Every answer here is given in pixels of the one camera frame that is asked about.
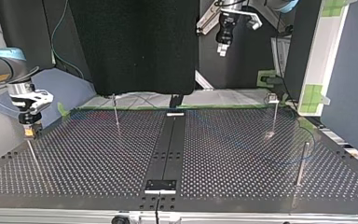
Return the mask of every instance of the gray panel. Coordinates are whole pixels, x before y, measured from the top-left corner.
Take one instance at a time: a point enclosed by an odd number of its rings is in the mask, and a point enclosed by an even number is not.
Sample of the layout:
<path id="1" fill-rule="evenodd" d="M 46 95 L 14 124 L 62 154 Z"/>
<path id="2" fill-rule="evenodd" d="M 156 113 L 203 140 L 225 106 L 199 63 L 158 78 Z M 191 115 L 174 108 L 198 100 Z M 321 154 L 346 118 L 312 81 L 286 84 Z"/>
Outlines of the gray panel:
<path id="1" fill-rule="evenodd" d="M 0 207 L 138 210 L 164 112 L 79 111 L 0 160 Z"/>
<path id="2" fill-rule="evenodd" d="M 348 12 L 327 97 L 322 122 L 358 149 L 358 1 Z"/>

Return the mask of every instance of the black fabric backdrop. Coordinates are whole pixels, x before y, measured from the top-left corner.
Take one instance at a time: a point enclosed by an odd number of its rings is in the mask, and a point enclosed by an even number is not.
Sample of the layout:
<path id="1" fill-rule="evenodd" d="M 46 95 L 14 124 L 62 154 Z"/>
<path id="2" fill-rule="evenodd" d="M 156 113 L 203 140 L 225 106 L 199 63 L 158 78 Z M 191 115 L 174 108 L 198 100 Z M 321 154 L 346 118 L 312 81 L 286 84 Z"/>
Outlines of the black fabric backdrop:
<path id="1" fill-rule="evenodd" d="M 190 94 L 198 0 L 71 0 L 96 91 Z"/>

